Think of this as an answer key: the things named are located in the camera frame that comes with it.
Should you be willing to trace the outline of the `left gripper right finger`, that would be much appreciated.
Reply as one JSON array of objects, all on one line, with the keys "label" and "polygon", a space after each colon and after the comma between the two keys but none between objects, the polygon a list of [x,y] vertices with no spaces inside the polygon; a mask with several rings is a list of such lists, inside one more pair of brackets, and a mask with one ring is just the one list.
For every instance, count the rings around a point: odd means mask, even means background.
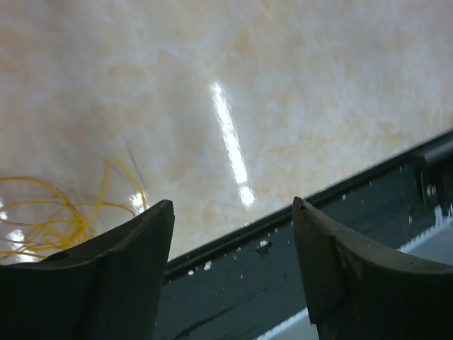
[{"label": "left gripper right finger", "polygon": [[299,197],[292,220],[320,339],[452,338],[451,265],[376,242]]}]

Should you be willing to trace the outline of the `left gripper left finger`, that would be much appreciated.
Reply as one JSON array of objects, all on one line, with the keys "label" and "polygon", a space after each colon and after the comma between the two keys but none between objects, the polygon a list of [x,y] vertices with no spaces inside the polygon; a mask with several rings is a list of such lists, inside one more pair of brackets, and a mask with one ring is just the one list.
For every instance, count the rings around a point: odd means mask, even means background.
[{"label": "left gripper left finger", "polygon": [[2,266],[1,338],[152,338],[174,221],[162,200],[42,261]]}]

